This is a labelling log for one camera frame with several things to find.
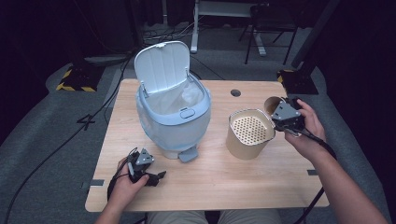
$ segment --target container lid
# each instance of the container lid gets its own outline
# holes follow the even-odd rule
[[[190,72],[189,48],[180,41],[153,45],[136,55],[134,69],[148,94],[174,88]]]

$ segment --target person's left hand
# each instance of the person's left hand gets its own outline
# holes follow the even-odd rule
[[[124,160],[126,159],[119,162],[119,167],[122,165]],[[129,179],[128,173],[128,165],[125,164],[120,171],[120,176],[117,179],[110,199],[107,202],[107,204],[111,204],[114,209],[120,212],[125,209],[125,207],[134,199],[136,193],[141,190],[149,180],[149,176],[144,175],[136,183],[132,183]]]

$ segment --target chair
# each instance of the chair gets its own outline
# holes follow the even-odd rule
[[[251,26],[251,30],[249,31],[250,36],[247,46],[247,56],[245,59],[245,64],[248,63],[248,55],[250,53],[251,47],[286,47],[288,48],[288,51],[286,53],[285,60],[283,61],[283,64],[285,64],[289,57],[291,45],[293,44],[294,37],[296,36],[298,28],[289,11],[281,5],[269,4],[267,2],[260,1],[256,6],[250,8],[250,23],[245,27],[244,32],[239,37],[239,41],[241,41],[249,26]],[[252,45],[251,43],[255,34],[279,33],[279,35],[273,41],[273,43],[275,43],[285,32],[292,32],[292,37],[288,46],[257,46]]]

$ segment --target desk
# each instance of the desk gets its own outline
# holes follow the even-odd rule
[[[148,172],[167,171],[157,187],[144,187],[128,211],[220,210],[238,208],[306,207],[321,188],[316,175],[308,175],[312,164],[276,133],[256,159],[242,161],[225,146],[228,117],[237,110],[262,108],[270,96],[285,96],[280,83],[262,81],[213,81],[202,83],[212,94],[212,118],[198,145],[194,161],[165,158],[145,135],[136,112],[136,79],[121,82],[93,179],[104,179],[102,187],[91,187],[85,207],[100,212],[106,205],[106,189],[120,159],[134,147],[144,147],[155,162]],[[241,96],[233,97],[237,89]],[[317,206],[327,206],[323,195]]]
[[[206,2],[195,0],[194,8],[194,28],[191,39],[191,53],[198,51],[198,16],[227,16],[227,17],[248,17],[250,18],[250,7],[256,4],[252,3],[231,3],[231,2]],[[261,56],[266,56],[265,48],[262,46],[260,34],[255,34],[254,39]]]

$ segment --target gray carpet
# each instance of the gray carpet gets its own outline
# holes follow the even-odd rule
[[[309,30],[297,34],[287,65],[282,65],[286,49],[267,48],[261,57],[251,51],[244,64],[248,38],[238,43],[242,29],[205,29],[200,33],[198,53],[191,55],[191,71],[202,79],[276,80],[276,71],[289,66]],[[191,37],[182,39],[190,45]],[[78,119],[93,114],[115,88],[120,76],[120,65],[106,68],[98,85],[98,92],[56,91],[69,64],[60,68],[47,80],[49,95],[34,107],[11,133],[0,148],[0,220],[4,220],[8,205],[23,179],[48,157],[81,124]],[[134,77],[133,60],[126,75]],[[389,219],[385,196],[372,167],[364,157],[353,134],[326,95],[326,84],[317,69],[312,78],[319,95],[299,95],[318,112],[326,128],[328,142],[338,155],[341,165]],[[93,119],[87,131],[79,132],[61,148],[25,184],[16,199],[8,223],[93,223],[98,214],[89,213],[84,204],[87,190],[83,182],[93,176],[96,162],[106,134],[106,121],[112,106],[102,110]],[[280,209],[284,223],[292,223],[303,212],[302,208]],[[134,223],[143,214],[125,213],[121,223]],[[336,223],[330,207],[315,208],[308,223]]]

